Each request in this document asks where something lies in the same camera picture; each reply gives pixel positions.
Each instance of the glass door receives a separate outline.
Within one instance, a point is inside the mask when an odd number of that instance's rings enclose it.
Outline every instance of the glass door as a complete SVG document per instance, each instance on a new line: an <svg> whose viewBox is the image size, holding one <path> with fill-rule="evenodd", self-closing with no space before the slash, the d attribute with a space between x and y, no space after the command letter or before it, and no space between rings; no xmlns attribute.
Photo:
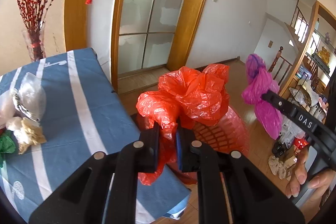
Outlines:
<svg viewBox="0 0 336 224"><path fill-rule="evenodd" d="M118 74L167 63L183 1L124 0Z"/></svg>

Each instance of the green plastic bag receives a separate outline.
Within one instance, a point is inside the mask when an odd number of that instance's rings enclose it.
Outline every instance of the green plastic bag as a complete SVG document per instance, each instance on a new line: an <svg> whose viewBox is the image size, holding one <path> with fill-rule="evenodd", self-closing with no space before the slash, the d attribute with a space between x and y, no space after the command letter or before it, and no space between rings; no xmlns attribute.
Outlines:
<svg viewBox="0 0 336 224"><path fill-rule="evenodd" d="M3 161L5 159L5 153L14 153L16 150L15 143L11 139L11 131L6 130L0 136L0 168L3 166Z"/></svg>

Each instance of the metal screw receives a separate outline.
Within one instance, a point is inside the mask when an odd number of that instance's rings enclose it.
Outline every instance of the metal screw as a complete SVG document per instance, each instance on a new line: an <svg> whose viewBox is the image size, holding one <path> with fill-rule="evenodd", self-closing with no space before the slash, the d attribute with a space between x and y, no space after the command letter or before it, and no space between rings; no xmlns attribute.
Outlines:
<svg viewBox="0 0 336 224"><path fill-rule="evenodd" d="M104 152L95 152L93 154L93 157L96 159L96 160L101 160L102 158L105 157L105 153Z"/></svg>
<svg viewBox="0 0 336 224"><path fill-rule="evenodd" d="M192 141L191 145L193 147L201 147L202 146L202 142L200 142L200 141Z"/></svg>
<svg viewBox="0 0 336 224"><path fill-rule="evenodd" d="M242 156L242 154L239 151L232 151L231 157L235 159L239 159Z"/></svg>
<svg viewBox="0 0 336 224"><path fill-rule="evenodd" d="M136 141L133 143L133 146L135 148L142 148L143 147L143 142L142 141Z"/></svg>

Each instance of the shelf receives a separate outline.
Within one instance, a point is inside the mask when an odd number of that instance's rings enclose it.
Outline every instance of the shelf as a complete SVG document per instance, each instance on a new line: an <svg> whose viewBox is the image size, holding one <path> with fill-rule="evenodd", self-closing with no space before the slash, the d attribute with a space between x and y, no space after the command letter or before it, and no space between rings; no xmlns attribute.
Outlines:
<svg viewBox="0 0 336 224"><path fill-rule="evenodd" d="M319 64L319 63L317 63L312 57L311 57L311 55L309 54L309 53L307 53L306 52L306 56L308 56L309 57L309 59L310 60L312 60L321 70L322 70L322 72L330 79L330 76L329 76L329 74L323 69L323 67Z"/></svg>
<svg viewBox="0 0 336 224"><path fill-rule="evenodd" d="M326 44L325 43L325 39L326 38L318 30L314 29L314 32L320 36L320 41L327 47L327 49L330 50L330 52L334 56L336 56L336 54L335 54L335 48L331 44Z"/></svg>

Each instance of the purple plastic bag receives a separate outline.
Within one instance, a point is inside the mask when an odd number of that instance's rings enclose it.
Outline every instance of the purple plastic bag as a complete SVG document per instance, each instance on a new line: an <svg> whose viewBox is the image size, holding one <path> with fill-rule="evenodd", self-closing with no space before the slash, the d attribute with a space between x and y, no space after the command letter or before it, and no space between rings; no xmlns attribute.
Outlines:
<svg viewBox="0 0 336 224"><path fill-rule="evenodd" d="M256 54L250 54L246 60L246 77L249 85L241 96L246 104L255 105L257 119L275 140L281 130L282 115L270 103L262 100L261 96L268 90L278 93L280 88L267 72L264 60Z"/></svg>

